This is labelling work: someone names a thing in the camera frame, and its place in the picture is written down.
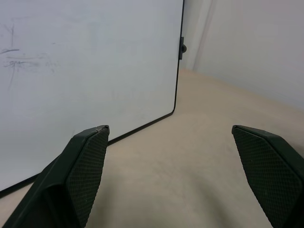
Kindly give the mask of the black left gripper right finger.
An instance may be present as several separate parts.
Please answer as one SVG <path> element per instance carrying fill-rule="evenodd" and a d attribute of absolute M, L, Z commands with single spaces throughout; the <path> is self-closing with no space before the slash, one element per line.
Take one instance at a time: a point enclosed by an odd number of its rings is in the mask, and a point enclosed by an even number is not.
<path fill-rule="evenodd" d="M 247 182 L 274 228 L 304 226 L 304 159 L 282 137 L 234 125 Z"/>

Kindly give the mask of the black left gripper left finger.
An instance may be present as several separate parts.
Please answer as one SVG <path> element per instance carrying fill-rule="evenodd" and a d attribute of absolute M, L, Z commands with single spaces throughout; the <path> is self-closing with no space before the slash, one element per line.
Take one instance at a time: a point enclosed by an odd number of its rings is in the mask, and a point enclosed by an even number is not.
<path fill-rule="evenodd" d="M 6 228 L 84 228 L 103 172 L 107 125 L 74 135 L 37 177 Z"/>

